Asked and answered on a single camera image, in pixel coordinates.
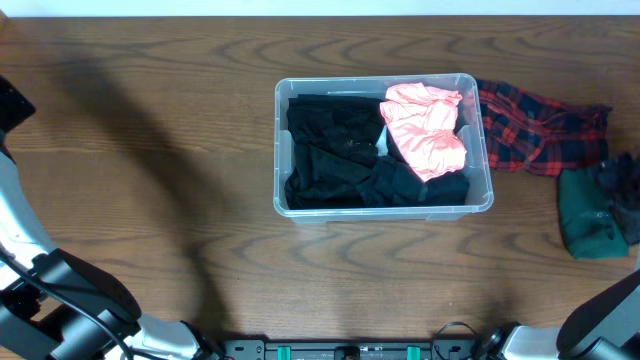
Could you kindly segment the red black plaid shirt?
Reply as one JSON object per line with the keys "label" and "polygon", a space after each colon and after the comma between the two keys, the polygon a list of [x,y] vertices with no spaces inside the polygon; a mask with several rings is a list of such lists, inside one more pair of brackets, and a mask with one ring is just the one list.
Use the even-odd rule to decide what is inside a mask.
{"label": "red black plaid shirt", "polygon": [[489,166],[557,177],[608,158],[605,105],[572,105],[505,82],[478,80]]}

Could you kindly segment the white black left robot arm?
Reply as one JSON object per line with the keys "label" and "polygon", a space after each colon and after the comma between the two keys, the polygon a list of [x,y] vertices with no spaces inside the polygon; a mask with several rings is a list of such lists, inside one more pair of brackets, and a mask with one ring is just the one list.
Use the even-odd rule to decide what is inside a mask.
{"label": "white black left robot arm", "polygon": [[1,345],[24,359],[222,359],[184,321],[143,313],[114,276],[56,246],[1,149]]}

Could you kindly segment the large black garment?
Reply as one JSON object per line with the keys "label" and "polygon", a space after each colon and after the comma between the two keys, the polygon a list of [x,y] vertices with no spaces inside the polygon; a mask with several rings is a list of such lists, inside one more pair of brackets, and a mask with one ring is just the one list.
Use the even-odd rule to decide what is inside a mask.
{"label": "large black garment", "polygon": [[399,207],[375,168],[384,134],[375,98],[303,94],[288,100],[295,169],[285,183],[292,210]]}

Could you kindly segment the dark navy garment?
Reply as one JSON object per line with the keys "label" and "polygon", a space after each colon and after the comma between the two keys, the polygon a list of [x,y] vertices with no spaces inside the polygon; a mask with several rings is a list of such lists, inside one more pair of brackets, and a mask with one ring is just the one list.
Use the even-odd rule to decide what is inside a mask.
{"label": "dark navy garment", "polygon": [[378,159],[371,175],[356,186],[365,207],[434,207],[464,205],[469,180],[461,171],[423,181],[404,162]]}

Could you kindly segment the dark green garment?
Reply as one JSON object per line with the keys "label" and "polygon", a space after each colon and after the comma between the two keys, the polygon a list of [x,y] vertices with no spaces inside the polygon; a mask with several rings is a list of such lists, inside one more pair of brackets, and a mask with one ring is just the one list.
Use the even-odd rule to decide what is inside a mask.
{"label": "dark green garment", "polygon": [[564,170],[557,185],[560,233],[570,255],[574,259],[626,257],[629,245],[589,171]]}

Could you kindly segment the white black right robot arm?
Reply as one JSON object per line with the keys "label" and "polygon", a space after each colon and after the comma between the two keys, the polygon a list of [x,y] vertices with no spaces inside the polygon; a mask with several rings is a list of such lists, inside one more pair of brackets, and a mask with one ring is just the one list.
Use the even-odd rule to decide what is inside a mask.
{"label": "white black right robot arm", "polygon": [[[559,225],[575,259],[625,257],[639,245],[639,157],[622,153],[558,181]],[[637,359],[639,269],[574,310],[559,328],[513,323],[479,344],[475,359]]]}

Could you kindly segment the pink garment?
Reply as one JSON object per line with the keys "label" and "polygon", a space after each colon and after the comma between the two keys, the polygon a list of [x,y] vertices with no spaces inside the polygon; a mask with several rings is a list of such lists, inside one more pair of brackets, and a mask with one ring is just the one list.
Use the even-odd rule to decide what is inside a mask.
{"label": "pink garment", "polygon": [[457,91],[405,83],[389,87],[380,103],[396,147],[424,182],[465,167],[467,151],[454,133],[461,100]]}

